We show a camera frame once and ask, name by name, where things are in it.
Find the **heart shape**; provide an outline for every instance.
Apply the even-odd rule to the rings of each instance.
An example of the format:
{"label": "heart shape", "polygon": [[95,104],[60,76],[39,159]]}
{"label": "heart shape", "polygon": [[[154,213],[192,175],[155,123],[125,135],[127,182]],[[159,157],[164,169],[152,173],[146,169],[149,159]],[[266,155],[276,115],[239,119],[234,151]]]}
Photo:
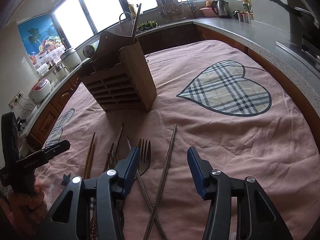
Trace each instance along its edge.
{"label": "heart shape", "polygon": [[60,118],[56,121],[54,127],[52,128],[46,142],[45,147],[49,147],[54,145],[60,141],[60,137],[63,132],[63,126],[70,120],[73,116],[75,110],[73,108],[69,109],[65,114],[60,116]]}
{"label": "heart shape", "polygon": [[271,107],[270,93],[244,76],[242,64],[220,61],[197,75],[177,97],[220,114],[256,116],[265,113]]}

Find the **palm tree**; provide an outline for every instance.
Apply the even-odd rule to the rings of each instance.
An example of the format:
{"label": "palm tree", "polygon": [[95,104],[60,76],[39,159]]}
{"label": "palm tree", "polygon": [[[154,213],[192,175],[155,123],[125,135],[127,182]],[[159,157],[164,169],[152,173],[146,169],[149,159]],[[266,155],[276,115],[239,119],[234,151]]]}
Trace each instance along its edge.
{"label": "palm tree", "polygon": [[29,43],[31,43],[31,44],[36,44],[37,42],[42,43],[41,41],[39,41],[39,39],[41,38],[42,35],[39,33],[38,28],[31,28],[30,30],[28,30],[28,33],[31,34],[28,37]]}
{"label": "palm tree", "polygon": [[54,31],[54,29],[52,29],[51,27],[49,27],[46,31],[48,36],[56,36],[56,32]]}

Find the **blue gripper pad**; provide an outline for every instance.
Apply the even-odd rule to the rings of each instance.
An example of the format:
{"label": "blue gripper pad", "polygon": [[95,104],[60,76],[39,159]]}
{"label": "blue gripper pad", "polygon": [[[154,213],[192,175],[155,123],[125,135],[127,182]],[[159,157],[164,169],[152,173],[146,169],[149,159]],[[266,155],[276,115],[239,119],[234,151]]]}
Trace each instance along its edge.
{"label": "blue gripper pad", "polygon": [[118,171],[122,190],[120,195],[125,198],[131,191],[134,182],[134,176],[139,165],[140,150],[138,147],[132,147],[128,157],[125,160],[120,160],[115,167]]}
{"label": "blue gripper pad", "polygon": [[202,160],[194,147],[188,149],[187,160],[198,194],[203,200],[210,199],[210,192],[206,190],[207,185],[210,185],[210,172],[212,171],[210,163]]}

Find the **red and white rice cooker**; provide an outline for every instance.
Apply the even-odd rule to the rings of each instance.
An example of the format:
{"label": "red and white rice cooker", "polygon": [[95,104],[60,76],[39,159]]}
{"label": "red and white rice cooker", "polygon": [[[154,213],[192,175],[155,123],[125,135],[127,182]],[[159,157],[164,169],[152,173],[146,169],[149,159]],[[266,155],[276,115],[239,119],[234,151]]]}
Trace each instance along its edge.
{"label": "red and white rice cooker", "polygon": [[29,93],[30,100],[35,104],[40,104],[50,93],[51,84],[49,80],[43,79],[38,81]]}

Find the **bottle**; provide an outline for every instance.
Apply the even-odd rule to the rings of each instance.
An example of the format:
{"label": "bottle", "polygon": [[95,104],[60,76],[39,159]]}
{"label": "bottle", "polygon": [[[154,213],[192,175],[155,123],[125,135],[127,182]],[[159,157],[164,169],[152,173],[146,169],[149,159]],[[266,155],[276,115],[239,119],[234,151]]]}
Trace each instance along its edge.
{"label": "bottle", "polygon": [[245,12],[249,12],[249,0],[242,0],[243,1],[243,9]]}
{"label": "bottle", "polygon": [[134,8],[134,5],[133,4],[129,4],[129,9],[130,9],[130,12],[132,14],[132,17],[135,18],[137,16],[137,12],[136,12],[136,9]]}

